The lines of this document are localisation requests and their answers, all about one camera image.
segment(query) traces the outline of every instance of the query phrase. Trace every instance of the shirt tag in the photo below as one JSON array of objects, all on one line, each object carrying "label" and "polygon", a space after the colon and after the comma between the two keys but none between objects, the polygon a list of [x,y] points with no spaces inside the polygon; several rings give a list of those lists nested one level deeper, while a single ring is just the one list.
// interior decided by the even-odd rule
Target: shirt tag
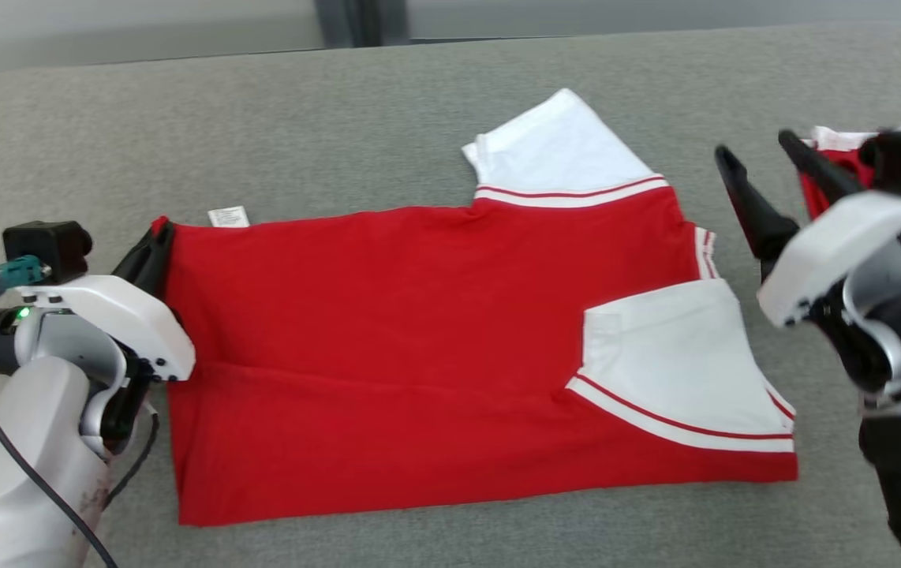
[{"label": "shirt tag", "polygon": [[248,222],[248,212],[245,211],[244,205],[227,207],[226,209],[212,209],[208,212],[208,218],[212,221],[212,226],[225,226],[231,227],[231,229],[251,226],[251,223]]}]

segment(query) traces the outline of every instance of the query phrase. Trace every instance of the red shirt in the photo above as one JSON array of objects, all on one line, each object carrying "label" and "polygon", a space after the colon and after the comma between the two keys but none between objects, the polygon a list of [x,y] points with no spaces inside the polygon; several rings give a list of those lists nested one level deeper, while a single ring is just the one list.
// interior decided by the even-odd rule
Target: red shirt
[{"label": "red shirt", "polygon": [[[605,129],[567,91],[544,107],[585,118],[534,120],[555,120],[541,136],[558,148],[573,147],[563,130]],[[619,144],[635,164],[608,187],[489,183],[506,178],[483,173],[480,136],[469,207],[178,226],[166,302],[197,353],[190,380],[168,391],[182,524],[796,478],[793,410],[747,344],[725,345],[742,326],[712,234]],[[566,154],[536,145],[497,151],[512,163]],[[696,290],[678,294],[684,306],[664,295],[678,284]],[[710,305],[723,307],[692,316]],[[647,327],[623,327],[635,320]],[[688,344],[708,345],[668,344],[664,326],[680,321]],[[708,334],[711,321],[733,332]],[[646,341],[639,355],[659,351],[623,353],[635,345],[625,332]],[[693,355],[722,349],[740,360],[726,376]]]}]

